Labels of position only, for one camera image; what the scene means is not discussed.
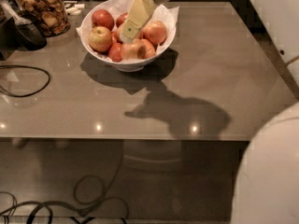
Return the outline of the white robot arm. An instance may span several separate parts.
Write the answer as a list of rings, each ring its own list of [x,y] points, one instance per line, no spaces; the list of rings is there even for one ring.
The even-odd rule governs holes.
[[[293,78],[299,69],[299,0],[250,0]],[[299,104],[267,122],[240,164],[231,224],[299,224]]]

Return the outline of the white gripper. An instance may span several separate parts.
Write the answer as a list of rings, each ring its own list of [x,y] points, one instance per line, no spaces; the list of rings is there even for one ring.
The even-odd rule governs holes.
[[[170,0],[133,0],[127,18],[122,25],[120,39],[124,43],[132,43],[141,29],[148,23],[157,5],[155,3]]]

